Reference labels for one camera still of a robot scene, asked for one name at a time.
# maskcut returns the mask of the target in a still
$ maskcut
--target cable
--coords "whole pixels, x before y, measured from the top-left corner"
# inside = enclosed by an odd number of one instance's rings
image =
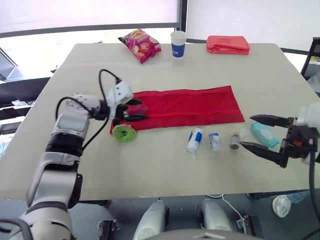
[[[109,120],[109,116],[106,117],[104,124],[99,128],[99,130],[96,131],[96,133],[84,144],[84,146],[82,147],[82,151],[84,151],[86,147],[88,147],[88,145],[93,141],[93,139],[95,139],[95,137],[98,136],[98,134],[102,131],[102,129],[105,128],[105,126],[108,123],[108,120]]]
[[[103,72],[107,72],[107,73],[111,74],[113,77],[115,77],[115,83],[116,84],[121,82],[121,79],[119,77],[117,77],[114,73],[112,73],[111,71],[109,71],[107,69],[101,69],[99,71],[98,81],[99,81],[100,90],[101,90],[101,93],[102,93],[102,96],[103,96],[104,103],[105,103],[106,106],[108,106],[106,94],[105,94],[104,88],[102,86],[101,76],[102,76]],[[98,136],[98,134],[105,128],[105,126],[107,125],[108,121],[109,121],[109,115],[106,117],[106,120],[105,120],[104,124],[99,128],[99,130],[96,131],[96,133],[84,144],[84,146],[82,147],[83,151],[95,139],[95,137]]]
[[[32,236],[29,225],[25,221],[23,221],[19,218],[13,218],[13,219],[1,218],[0,223],[17,225],[21,230],[23,240],[33,240],[34,239],[34,237]],[[6,228],[2,228],[2,227],[0,227],[0,231],[4,232],[4,233],[11,232],[11,230],[6,229]]]
[[[213,199],[220,199],[220,198],[222,198],[222,196],[223,196],[224,194],[221,194],[221,195],[219,195],[219,196],[212,196],[212,195],[206,195],[207,197],[210,197],[210,198],[213,198]]]
[[[225,200],[224,194],[222,194],[221,197],[222,197],[222,200],[225,201],[239,215],[239,217],[240,217],[240,219],[242,221],[244,234],[247,234],[247,227],[246,227],[245,219],[241,216],[241,214],[237,211],[237,209],[235,209],[234,206],[231,205],[230,202]]]
[[[310,166],[309,166],[309,188],[310,188],[310,198],[311,203],[316,214],[318,221],[320,222],[320,214],[318,212],[316,204],[316,191],[315,191],[315,162],[316,153],[314,151],[310,152]]]
[[[93,115],[92,115],[91,111],[89,110],[89,108],[87,108],[85,105],[83,105],[83,104],[82,104],[81,102],[79,102],[77,99],[75,99],[75,98],[73,98],[73,97],[70,97],[70,96],[64,96],[63,98],[61,98],[61,99],[58,101],[58,103],[57,103],[57,105],[56,105],[56,107],[55,107],[55,120],[58,119],[58,112],[59,112],[60,104],[61,104],[64,100],[66,100],[66,99],[71,99],[71,100],[75,101],[77,104],[79,104],[81,107],[83,107],[83,108],[91,115],[91,117],[93,117]]]
[[[318,232],[320,232],[320,228],[310,232],[308,235],[306,235],[303,238],[301,238],[301,240],[307,240],[307,239],[311,238],[313,235],[315,235]]]

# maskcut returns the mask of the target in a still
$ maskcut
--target white wall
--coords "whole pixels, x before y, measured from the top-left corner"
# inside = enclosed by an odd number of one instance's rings
[[[244,36],[308,51],[320,37],[320,0],[189,0],[187,37]]]

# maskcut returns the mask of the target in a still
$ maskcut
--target chair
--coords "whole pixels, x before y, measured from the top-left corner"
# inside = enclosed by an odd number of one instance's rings
[[[308,80],[320,71],[320,37],[314,37],[301,75]]]

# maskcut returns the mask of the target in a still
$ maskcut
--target paper cup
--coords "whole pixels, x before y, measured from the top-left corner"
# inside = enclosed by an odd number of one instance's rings
[[[187,35],[184,31],[174,31],[171,33],[172,55],[181,58],[185,53]]]

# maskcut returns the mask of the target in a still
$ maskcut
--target chip bag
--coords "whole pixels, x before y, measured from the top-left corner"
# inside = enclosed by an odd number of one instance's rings
[[[161,52],[159,42],[141,29],[134,30],[118,39],[131,50],[141,64]]]

